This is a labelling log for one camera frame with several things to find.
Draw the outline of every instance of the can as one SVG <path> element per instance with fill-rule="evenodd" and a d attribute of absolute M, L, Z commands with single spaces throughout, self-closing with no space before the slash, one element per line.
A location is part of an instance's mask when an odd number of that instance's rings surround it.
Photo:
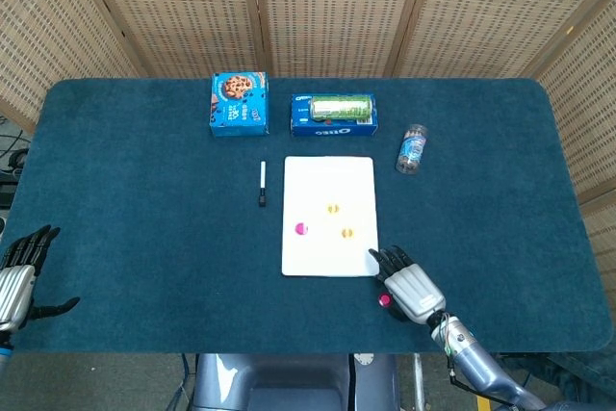
<path fill-rule="evenodd" d="M 372 115 L 370 95 L 315 95 L 310 101 L 310 117 L 325 119 L 368 119 Z"/>
<path fill-rule="evenodd" d="M 427 129 L 420 124 L 412 124 L 404 133 L 396 162 L 398 172 L 417 173 L 424 152 L 426 136 Z"/>

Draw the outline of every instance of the small bottle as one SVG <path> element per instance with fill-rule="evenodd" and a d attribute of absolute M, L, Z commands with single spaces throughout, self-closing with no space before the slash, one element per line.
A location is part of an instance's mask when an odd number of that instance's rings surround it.
<path fill-rule="evenodd" d="M 427 129 L 420 124 L 412 124 L 404 134 L 396 169 L 402 173 L 417 173 L 424 151 Z"/>

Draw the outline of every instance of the cookie image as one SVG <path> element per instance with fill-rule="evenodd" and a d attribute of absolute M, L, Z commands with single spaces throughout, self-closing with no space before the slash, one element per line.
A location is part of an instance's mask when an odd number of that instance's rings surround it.
<path fill-rule="evenodd" d="M 244 76 L 233 76 L 224 81 L 222 89 L 229 98 L 240 99 L 245 92 L 252 90 L 252 82 Z"/>

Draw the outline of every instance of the black marker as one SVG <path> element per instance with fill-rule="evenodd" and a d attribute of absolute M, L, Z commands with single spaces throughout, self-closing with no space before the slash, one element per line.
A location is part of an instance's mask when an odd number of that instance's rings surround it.
<path fill-rule="evenodd" d="M 266 162 L 261 161 L 261 190 L 259 191 L 259 207 L 266 207 Z"/>

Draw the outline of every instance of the oreo box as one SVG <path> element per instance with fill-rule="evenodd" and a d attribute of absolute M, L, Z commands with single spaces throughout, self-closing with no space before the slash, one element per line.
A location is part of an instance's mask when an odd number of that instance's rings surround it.
<path fill-rule="evenodd" d="M 212 76 L 210 128 L 215 137 L 268 133 L 268 75 L 221 72 Z"/>
<path fill-rule="evenodd" d="M 376 132 L 378 128 L 378 119 L 376 117 L 376 100 L 374 99 L 374 95 L 370 94 L 372 100 L 372 114 L 370 117 L 363 120 L 314 120 L 310 117 L 310 103 L 313 96 L 316 96 L 316 94 L 297 93 L 293 95 L 291 102 L 292 135 L 296 137 L 340 137 L 355 135 L 367 136 L 373 135 L 374 132 Z"/>

